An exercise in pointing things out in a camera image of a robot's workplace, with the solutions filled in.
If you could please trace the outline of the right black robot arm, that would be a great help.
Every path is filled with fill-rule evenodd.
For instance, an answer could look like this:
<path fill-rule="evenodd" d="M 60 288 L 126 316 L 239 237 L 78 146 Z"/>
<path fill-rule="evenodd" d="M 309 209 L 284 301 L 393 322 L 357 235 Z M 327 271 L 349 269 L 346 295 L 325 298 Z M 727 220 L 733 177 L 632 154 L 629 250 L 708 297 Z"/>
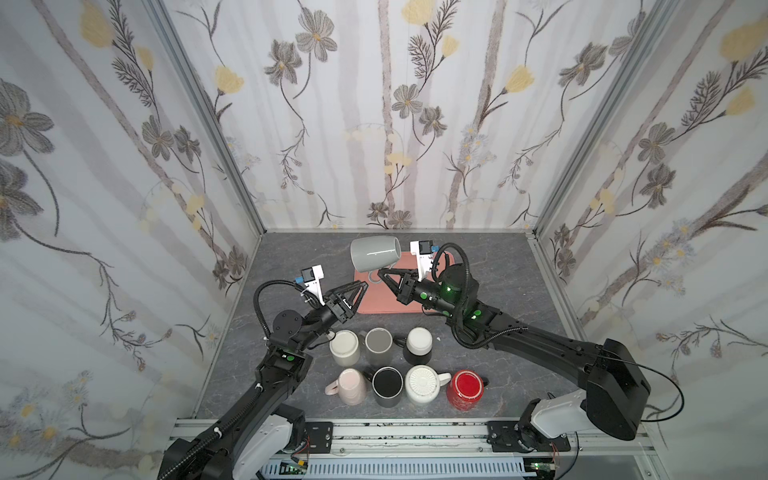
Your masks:
<path fill-rule="evenodd" d="M 588 430 L 630 441 L 641 424 L 666 421 L 661 413 L 646 411 L 651 385 L 645 375 L 651 369 L 636 362 L 624 344 L 557 335 L 479 300 L 480 284 L 466 252 L 455 243 L 431 248 L 417 258 L 428 260 L 429 268 L 377 272 L 398 302 L 417 302 L 444 318 L 456 342 L 467 349 L 511 353 L 575 385 L 570 394 L 529 402 L 517 424 L 527 449 L 538 441 Z"/>

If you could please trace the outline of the black and white mug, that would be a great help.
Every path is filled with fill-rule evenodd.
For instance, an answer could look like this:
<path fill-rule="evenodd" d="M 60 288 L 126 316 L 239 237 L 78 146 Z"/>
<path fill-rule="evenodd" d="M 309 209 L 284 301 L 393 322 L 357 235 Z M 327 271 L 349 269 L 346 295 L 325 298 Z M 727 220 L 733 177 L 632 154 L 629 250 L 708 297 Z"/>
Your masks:
<path fill-rule="evenodd" d="M 432 358 L 433 336 L 426 328 L 413 328 L 407 335 L 395 336 L 393 341 L 410 365 L 427 365 Z"/>

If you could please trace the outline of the pink plastic tray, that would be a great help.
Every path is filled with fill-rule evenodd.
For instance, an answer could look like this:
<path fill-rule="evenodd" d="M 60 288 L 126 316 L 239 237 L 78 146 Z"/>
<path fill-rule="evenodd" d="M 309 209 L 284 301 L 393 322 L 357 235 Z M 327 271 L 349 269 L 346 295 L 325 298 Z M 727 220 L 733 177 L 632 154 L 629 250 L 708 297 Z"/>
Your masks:
<path fill-rule="evenodd" d="M 409 252 L 403 253 L 400 260 L 394 264 L 394 268 L 417 269 L 417 259 Z M 377 271 L 365 273 L 354 271 L 354 280 L 366 281 L 369 285 L 358 309 L 359 314 L 422 314 L 421 305 L 418 302 L 413 301 L 408 305 L 398 302 L 396 295 L 379 279 Z"/>

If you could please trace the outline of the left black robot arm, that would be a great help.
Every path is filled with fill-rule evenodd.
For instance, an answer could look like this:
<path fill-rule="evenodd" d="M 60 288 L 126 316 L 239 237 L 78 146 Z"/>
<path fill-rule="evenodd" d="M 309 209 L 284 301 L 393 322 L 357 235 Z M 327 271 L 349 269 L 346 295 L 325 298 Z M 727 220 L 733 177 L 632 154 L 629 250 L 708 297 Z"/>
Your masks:
<path fill-rule="evenodd" d="M 260 294 L 272 286 L 288 286 L 305 298 L 311 310 L 278 313 L 269 327 L 260 307 Z M 355 280 L 314 294 L 298 283 L 270 280 L 257 287 L 253 305 L 266 337 L 266 353 L 255 380 L 237 402 L 192 440 L 175 440 L 164 452 L 159 479 L 261 479 L 261 469 L 273 455 L 309 447 L 305 414 L 285 401 L 307 377 L 313 357 L 311 344 L 337 323 L 358 312 L 368 283 Z"/>

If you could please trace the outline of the light grey mug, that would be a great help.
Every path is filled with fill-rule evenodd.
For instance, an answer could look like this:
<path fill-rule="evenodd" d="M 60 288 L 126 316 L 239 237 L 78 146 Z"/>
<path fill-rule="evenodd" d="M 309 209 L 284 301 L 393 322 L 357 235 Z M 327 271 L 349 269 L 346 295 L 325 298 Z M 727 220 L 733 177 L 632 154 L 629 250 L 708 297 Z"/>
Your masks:
<path fill-rule="evenodd" d="M 395 236 L 379 235 L 353 240 L 350 244 L 350 257 L 354 279 L 380 284 L 378 271 L 393 267 L 401 255 L 401 245 Z"/>

